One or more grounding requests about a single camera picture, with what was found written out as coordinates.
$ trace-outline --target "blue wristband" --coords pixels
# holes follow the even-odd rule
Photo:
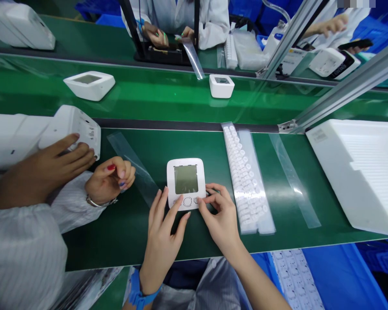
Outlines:
[[[143,310],[143,308],[146,305],[149,305],[152,303],[155,299],[155,297],[158,295],[159,291],[161,289],[158,289],[155,293],[144,296],[140,289],[140,283],[139,283],[139,271],[135,269],[134,273],[131,276],[131,293],[129,294],[129,302],[136,306],[136,310]]]

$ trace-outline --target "wrist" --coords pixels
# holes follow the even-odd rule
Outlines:
[[[163,283],[163,279],[160,281],[156,279],[154,273],[149,272],[144,268],[144,264],[142,264],[141,270],[139,271],[139,283],[142,294],[148,296],[159,290]]]

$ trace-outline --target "clear plastic strip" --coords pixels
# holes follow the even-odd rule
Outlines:
[[[154,182],[122,133],[113,133],[110,134],[107,138],[116,154],[121,156],[123,159],[130,161],[131,164],[135,167],[134,185],[136,185],[138,188],[148,207],[151,207],[159,187]]]
[[[187,52],[188,58],[190,59],[197,79],[204,79],[206,76],[204,74],[203,67],[200,64],[200,60],[198,59],[198,55],[195,52],[193,42],[188,37],[181,38],[179,41],[182,43],[182,45],[184,45],[185,51]]]
[[[290,186],[292,187],[297,203],[299,205],[300,211],[306,221],[306,224],[309,228],[317,228],[322,226],[319,222],[319,219],[313,209],[310,200],[307,197],[305,188],[302,185],[299,177],[297,176],[296,170],[290,161],[289,155],[286,152],[285,146],[283,145],[280,135],[270,134],[270,140],[272,141],[273,147],[275,148],[277,157],[279,158],[280,164],[282,165],[283,171],[289,181]]]

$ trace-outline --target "white plastic box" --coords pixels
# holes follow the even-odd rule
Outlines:
[[[306,135],[351,225],[388,235],[388,122],[329,120]]]

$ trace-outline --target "wristwatch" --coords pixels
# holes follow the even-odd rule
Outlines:
[[[104,207],[107,207],[109,205],[113,205],[114,203],[116,203],[118,201],[118,199],[115,197],[114,199],[112,199],[111,201],[107,202],[107,203],[104,203],[103,205],[97,205],[96,203],[94,203],[92,201],[92,199],[89,197],[89,194],[86,196],[86,201],[94,206],[94,207],[97,207],[97,208],[104,208]]]
[[[136,310],[143,310],[146,305],[149,305],[154,301],[160,289],[161,286],[155,293],[144,296],[144,294],[141,292],[141,287],[139,283],[139,271],[138,269],[135,269],[134,273],[131,276],[131,293],[129,294],[129,302],[133,306],[137,307]]]

